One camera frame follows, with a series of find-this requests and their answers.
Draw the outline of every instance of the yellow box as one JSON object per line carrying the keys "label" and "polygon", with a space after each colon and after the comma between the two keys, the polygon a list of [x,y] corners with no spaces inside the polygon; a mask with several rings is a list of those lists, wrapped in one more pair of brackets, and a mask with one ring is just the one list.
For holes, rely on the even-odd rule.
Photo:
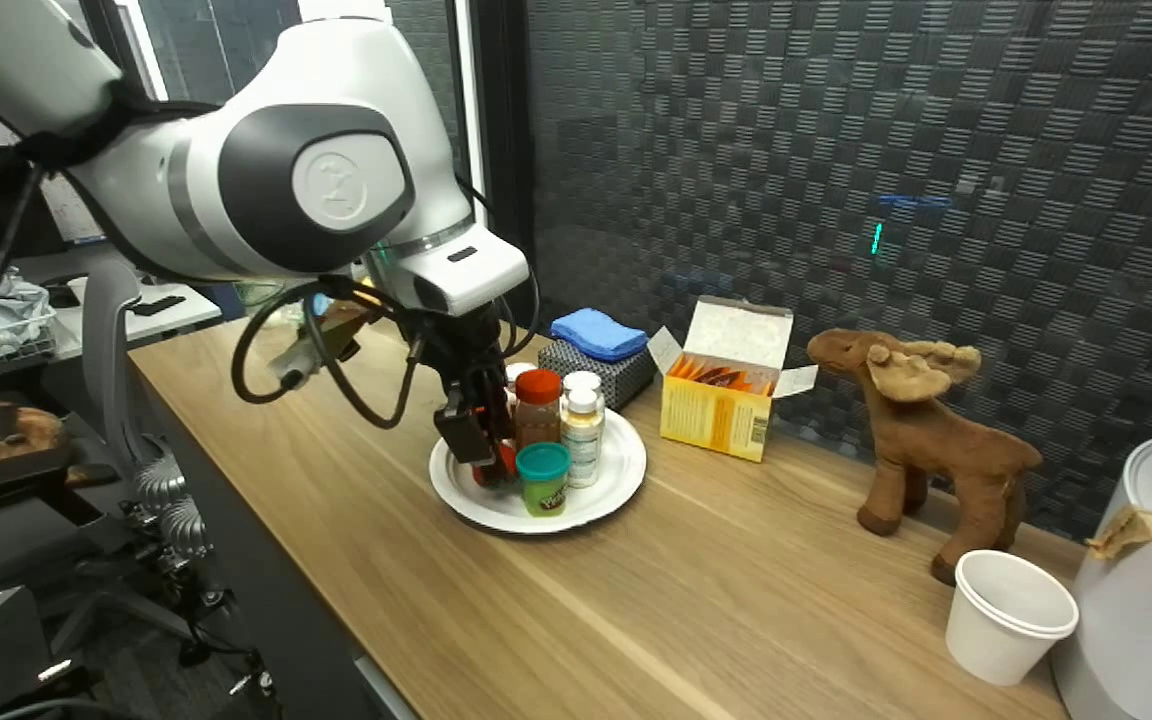
{"label": "yellow box", "polygon": [[816,382],[816,367],[786,373],[792,310],[700,295],[680,349],[667,328],[652,335],[664,373],[660,436],[764,460],[771,398]]}

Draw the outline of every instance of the wooden table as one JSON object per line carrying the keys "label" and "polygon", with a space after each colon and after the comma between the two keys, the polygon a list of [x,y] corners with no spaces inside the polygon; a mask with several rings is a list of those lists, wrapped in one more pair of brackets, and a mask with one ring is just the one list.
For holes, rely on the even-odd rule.
{"label": "wooden table", "polygon": [[[306,609],[333,614],[317,633],[344,633],[419,716],[1063,716],[1050,672],[992,688],[945,652],[953,589],[929,558],[950,501],[900,535],[868,535],[852,518],[863,462],[786,429],[764,462],[667,444],[648,393],[627,406],[648,482],[624,513],[549,539],[494,535],[425,477],[431,373],[407,418],[375,432],[330,376],[281,404],[235,398],[232,341],[224,324],[138,353],[183,469],[244,503],[203,501],[212,481],[194,477],[200,508],[208,522],[258,517],[313,589]],[[351,376],[389,406],[404,349],[375,328],[359,342]],[[1077,543],[1032,527],[1016,553],[1055,577],[1080,565]],[[283,642],[313,636],[301,621],[269,614]]]}

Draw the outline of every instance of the small bottle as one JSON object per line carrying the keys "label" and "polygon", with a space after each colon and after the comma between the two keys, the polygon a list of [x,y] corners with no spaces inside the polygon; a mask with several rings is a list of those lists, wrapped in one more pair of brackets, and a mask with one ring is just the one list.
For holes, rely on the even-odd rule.
{"label": "small bottle", "polygon": [[529,444],[565,440],[559,394],[565,376],[554,367],[529,367],[514,382],[514,440],[523,453]]}
{"label": "small bottle", "polygon": [[606,453],[606,386],[601,381],[576,381],[565,393],[565,444],[574,456],[574,482],[591,482],[601,477]]}

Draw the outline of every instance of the wooden moose figurine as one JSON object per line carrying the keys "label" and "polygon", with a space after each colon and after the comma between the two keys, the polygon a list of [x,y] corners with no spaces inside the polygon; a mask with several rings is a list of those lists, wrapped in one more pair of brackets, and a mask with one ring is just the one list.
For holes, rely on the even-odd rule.
{"label": "wooden moose figurine", "polygon": [[935,553],[932,577],[953,584],[953,568],[967,546],[1011,546],[1026,471],[1039,469],[1046,456],[1021,436],[973,424],[935,398],[977,376],[977,349],[829,328],[814,335],[810,361],[863,393],[877,481],[855,513],[862,527],[892,535],[903,513],[925,508],[929,481],[945,477],[959,501],[959,527]]}

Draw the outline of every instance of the small container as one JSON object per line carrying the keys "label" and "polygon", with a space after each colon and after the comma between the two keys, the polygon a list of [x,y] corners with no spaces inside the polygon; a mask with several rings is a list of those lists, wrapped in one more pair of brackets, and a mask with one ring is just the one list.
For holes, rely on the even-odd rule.
{"label": "small container", "polygon": [[529,367],[514,382],[514,394],[515,394],[514,440],[522,453],[529,444],[565,440],[565,418],[559,418],[565,376],[559,373]]}
{"label": "small container", "polygon": [[565,376],[565,444],[574,453],[574,482],[591,482],[606,447],[606,381],[591,373]]}
{"label": "small container", "polygon": [[522,489],[534,517],[565,513],[574,456],[565,444],[529,444],[522,453]]}

